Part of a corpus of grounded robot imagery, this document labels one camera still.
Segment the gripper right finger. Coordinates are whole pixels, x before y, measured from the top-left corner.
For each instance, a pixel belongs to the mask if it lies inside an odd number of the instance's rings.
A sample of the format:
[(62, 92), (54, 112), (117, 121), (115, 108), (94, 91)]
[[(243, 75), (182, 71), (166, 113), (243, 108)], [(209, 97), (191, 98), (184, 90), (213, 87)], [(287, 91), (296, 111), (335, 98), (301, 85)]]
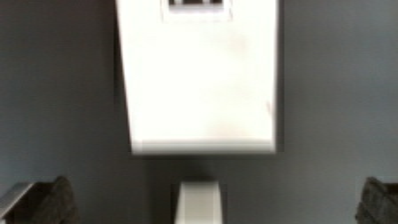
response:
[(398, 183), (365, 178), (355, 212), (357, 224), (398, 224)]

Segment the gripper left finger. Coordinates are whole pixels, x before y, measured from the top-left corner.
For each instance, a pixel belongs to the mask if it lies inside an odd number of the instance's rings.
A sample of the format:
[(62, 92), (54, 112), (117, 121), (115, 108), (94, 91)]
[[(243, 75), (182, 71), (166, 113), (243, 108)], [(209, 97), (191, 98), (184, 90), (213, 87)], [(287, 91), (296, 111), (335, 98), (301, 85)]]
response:
[(21, 182), (0, 196), (0, 224), (79, 224), (72, 185), (63, 176), (51, 182)]

